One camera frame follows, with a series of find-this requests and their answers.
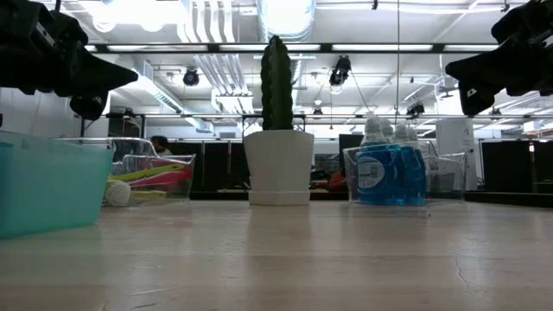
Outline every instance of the table surface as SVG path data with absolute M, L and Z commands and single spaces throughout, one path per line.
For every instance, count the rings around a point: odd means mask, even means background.
M 531 207 L 193 201 L 0 241 L 2 311 L 552 308 L 553 212 Z

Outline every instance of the bottle cap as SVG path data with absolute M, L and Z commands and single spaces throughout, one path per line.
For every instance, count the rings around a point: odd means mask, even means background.
M 409 140 L 407 136 L 407 125 L 398 124 L 396 126 L 396 142 L 407 142 Z
M 388 140 L 388 143 L 393 143 L 394 128 L 391 126 L 391 122 L 387 118 L 380 119 L 380 126 L 382 127 L 382 134 Z
M 418 136 L 416 135 L 416 130 L 413 127 L 407 128 L 407 138 L 409 138 L 410 142 L 415 142 L 418 140 Z
M 365 123 L 365 141 L 369 143 L 384 142 L 384 135 L 382 135 L 382 125 L 380 125 L 380 118 L 375 116 L 371 111 L 366 115 Z

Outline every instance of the cactus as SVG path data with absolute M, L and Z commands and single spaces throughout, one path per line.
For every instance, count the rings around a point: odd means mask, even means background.
M 283 41 L 275 35 L 261 59 L 263 129 L 292 130 L 292 72 L 290 57 Z

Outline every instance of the white flower pot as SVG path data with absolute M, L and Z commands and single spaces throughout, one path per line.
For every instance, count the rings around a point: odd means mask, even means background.
M 251 175 L 250 204 L 309 204 L 314 140 L 312 134 L 297 130 L 264 130 L 244 138 Z

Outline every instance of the plastic container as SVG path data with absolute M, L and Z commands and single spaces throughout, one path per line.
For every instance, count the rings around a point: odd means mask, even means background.
M 161 205 L 188 200 L 195 155 L 158 156 L 142 138 L 66 138 L 65 142 L 113 150 L 104 206 Z
M 0 131 L 0 238 L 98 220 L 113 153 Z
M 462 200 L 466 184 L 466 155 L 438 155 L 435 152 L 434 144 L 429 141 L 406 143 L 409 143 L 413 150 L 423 150 L 423 162 L 428 163 L 428 165 L 423 166 L 426 185 L 422 187 L 426 187 L 426 199 L 424 203 L 418 201 L 416 204 L 410 205 L 428 206 L 429 204 L 435 204 L 437 201 L 442 199 Z M 380 145 L 379 147 L 381 149 L 385 149 L 385 146 Z M 349 189 L 349 200 L 351 203 L 357 204 L 367 204 L 366 200 L 362 200 L 363 194 L 359 192 L 359 183 L 357 182 L 359 178 L 358 154 L 362 152 L 362 149 L 362 147 L 358 147 L 343 150 L 344 163 L 346 166 L 346 180 Z M 403 204 L 397 203 L 397 205 L 408 204 L 407 202 L 404 202 Z

